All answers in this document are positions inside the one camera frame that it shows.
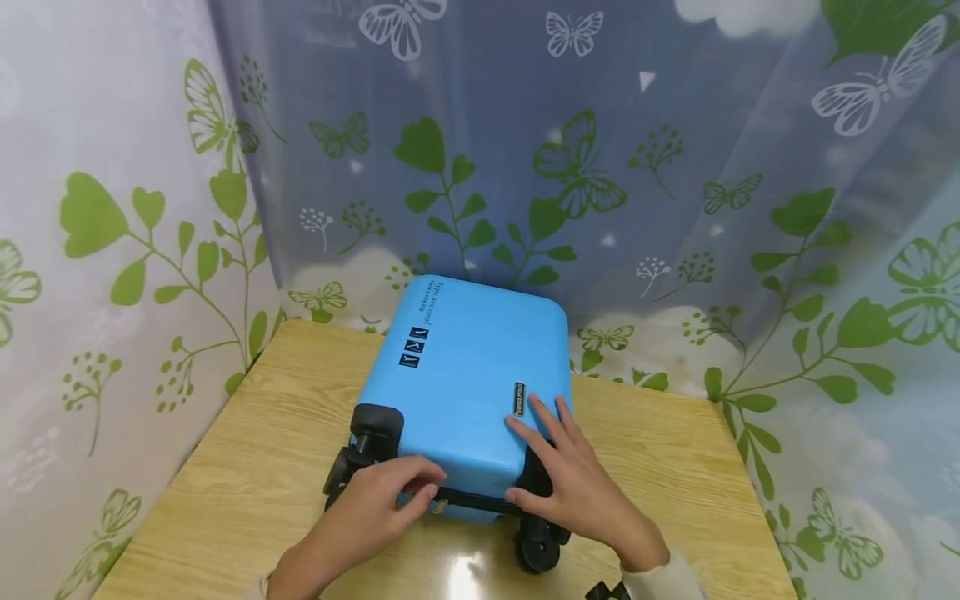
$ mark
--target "sleeve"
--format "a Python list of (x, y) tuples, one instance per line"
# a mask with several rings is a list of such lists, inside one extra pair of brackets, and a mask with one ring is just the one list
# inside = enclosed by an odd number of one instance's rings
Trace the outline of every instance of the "sleeve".
[(256, 585), (247, 590), (243, 600), (267, 600), (267, 577), (256, 582)]
[(670, 562), (646, 573), (623, 572), (631, 600), (706, 600), (697, 576), (684, 557), (670, 551)]

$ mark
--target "wood grain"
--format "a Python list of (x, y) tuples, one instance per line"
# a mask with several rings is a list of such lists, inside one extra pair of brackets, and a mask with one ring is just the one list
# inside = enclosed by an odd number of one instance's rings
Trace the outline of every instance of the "wood grain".
[[(285, 323), (160, 498), (96, 600), (233, 600), (323, 509), (353, 403), (382, 338)], [(722, 416), (705, 400), (574, 375), (577, 421), (711, 600), (796, 598)], [(516, 524), (422, 519), (324, 600), (579, 600), (618, 581), (613, 553), (574, 537), (560, 565), (516, 566)]]

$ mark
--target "hand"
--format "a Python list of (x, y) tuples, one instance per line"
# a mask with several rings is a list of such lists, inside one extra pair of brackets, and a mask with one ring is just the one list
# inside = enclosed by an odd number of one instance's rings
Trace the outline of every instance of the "hand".
[(564, 398), (558, 396), (556, 402), (560, 420), (530, 394), (530, 405), (546, 425), (556, 448), (539, 431), (513, 415), (507, 416), (507, 424), (543, 462), (553, 482), (553, 495), (542, 497), (511, 488), (507, 500), (571, 533), (606, 544), (628, 572), (667, 564), (670, 553), (656, 523), (630, 501), (600, 465), (593, 447), (573, 422)]
[[(333, 581), (376, 556), (430, 507), (446, 473), (422, 456), (361, 468), (270, 577), (269, 600), (315, 600)], [(400, 492), (414, 494), (396, 508)]]

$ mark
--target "curtain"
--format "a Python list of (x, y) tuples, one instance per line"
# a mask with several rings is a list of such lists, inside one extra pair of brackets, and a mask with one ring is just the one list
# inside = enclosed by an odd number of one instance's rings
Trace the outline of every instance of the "curtain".
[(205, 4), (7, 1), (0, 32), (0, 596), (82, 600), (282, 314), (184, 91), (232, 126)]
[(572, 370), (716, 403), (801, 598), (901, 599), (960, 590), (952, 5), (212, 13), (288, 314), (557, 300)]

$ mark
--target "suitcase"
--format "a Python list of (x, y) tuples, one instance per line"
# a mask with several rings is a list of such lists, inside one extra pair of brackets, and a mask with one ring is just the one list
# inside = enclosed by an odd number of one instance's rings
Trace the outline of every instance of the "suitcase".
[(504, 500), (514, 486), (553, 492), (537, 455), (504, 422), (512, 413), (549, 439), (527, 404), (531, 392), (554, 415), (554, 397), (570, 402), (566, 314), (556, 302), (444, 276), (414, 279), (353, 409), (350, 443), (324, 485), (326, 508), (356, 470), (422, 454), (447, 474), (435, 514), (485, 524), (518, 516), (519, 565), (550, 570), (569, 532)]

